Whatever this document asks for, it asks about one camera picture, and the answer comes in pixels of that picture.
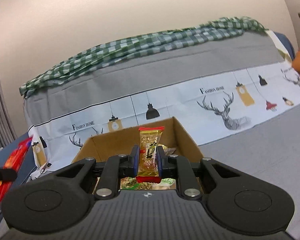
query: red snack wrapper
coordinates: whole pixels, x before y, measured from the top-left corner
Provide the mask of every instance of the red snack wrapper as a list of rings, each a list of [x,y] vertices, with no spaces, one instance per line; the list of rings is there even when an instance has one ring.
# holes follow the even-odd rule
[[[137,176],[136,179],[137,179],[138,183],[152,182],[152,183],[158,183],[159,184],[161,182],[160,177],[154,177],[154,176],[147,176],[147,177]]]
[[[11,168],[14,169],[17,173],[25,159],[26,153],[31,146],[32,137],[26,139],[19,143],[18,148],[15,149],[11,155],[9,156],[8,160],[4,164],[3,168]],[[4,195],[10,189],[12,182],[2,182],[0,181],[0,202],[2,201]]]

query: checkered fabric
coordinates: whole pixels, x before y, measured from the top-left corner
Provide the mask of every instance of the checkered fabric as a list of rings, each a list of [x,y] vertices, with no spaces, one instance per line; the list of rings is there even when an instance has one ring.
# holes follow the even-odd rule
[[[123,60],[185,48],[207,41],[232,38],[242,35],[245,30],[264,33],[267,29],[249,17],[224,17],[197,27],[149,33],[111,41],[60,62],[45,73],[23,84],[19,91],[22,96],[25,95],[28,98],[40,88],[62,85],[86,73]]]

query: metal screw cap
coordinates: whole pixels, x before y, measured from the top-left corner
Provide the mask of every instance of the metal screw cap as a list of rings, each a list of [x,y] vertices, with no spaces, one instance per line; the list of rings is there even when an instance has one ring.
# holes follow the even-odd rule
[[[112,190],[109,188],[100,188],[97,190],[96,194],[100,197],[107,197],[111,195]]]
[[[200,191],[197,190],[196,188],[188,188],[184,191],[184,193],[189,197],[196,197],[197,195],[200,194]]]

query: black lamp illustration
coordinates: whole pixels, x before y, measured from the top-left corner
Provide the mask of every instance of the black lamp illustration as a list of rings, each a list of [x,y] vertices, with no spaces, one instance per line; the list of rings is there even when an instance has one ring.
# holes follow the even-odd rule
[[[43,140],[42,136],[40,136],[40,140],[41,140],[43,148],[44,149],[47,148],[47,143],[45,142],[45,140]]]
[[[157,109],[153,108],[152,104],[149,102],[147,92],[146,92],[146,95],[147,95],[147,99],[148,99],[148,103],[149,103],[148,104],[148,111],[146,113],[146,119],[149,120],[149,119],[159,117],[160,116],[159,112],[157,111]]]
[[[113,115],[110,102],[109,102],[109,105],[110,105],[111,114],[112,114],[112,117],[111,117],[111,119],[109,119],[109,122],[108,122],[109,131],[113,132],[115,130],[120,130],[123,128],[121,120]]]
[[[260,79],[260,85],[261,86],[266,86],[268,83],[265,81],[265,79],[263,78],[263,77],[261,77],[260,75],[259,75],[259,79]]]

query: snack packet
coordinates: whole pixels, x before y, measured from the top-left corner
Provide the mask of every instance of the snack packet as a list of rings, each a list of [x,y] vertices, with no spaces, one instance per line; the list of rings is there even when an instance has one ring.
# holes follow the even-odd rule
[[[23,163],[23,160],[26,157],[26,153],[28,152],[29,147],[31,146],[32,137],[28,138],[18,144],[18,148],[15,149],[8,160],[4,164],[3,168],[11,168],[14,169],[17,173]],[[2,201],[4,195],[10,189],[12,182],[3,182],[0,181],[0,202]]]
[[[170,156],[171,154],[173,154],[176,150],[176,148],[169,148],[168,146],[165,146],[163,144],[158,144],[158,146],[162,146],[163,150],[164,150],[164,154],[166,156]]]
[[[140,127],[140,162],[138,169],[138,182],[144,182],[145,180],[140,177],[158,177],[159,172],[157,170],[157,156],[156,149],[157,144],[160,141],[161,134],[164,127],[145,128]],[[147,178],[148,182],[157,182]]]
[[[160,182],[160,186],[172,186],[173,184],[175,184],[175,179],[171,179],[171,178],[166,178],[166,179],[162,179]]]

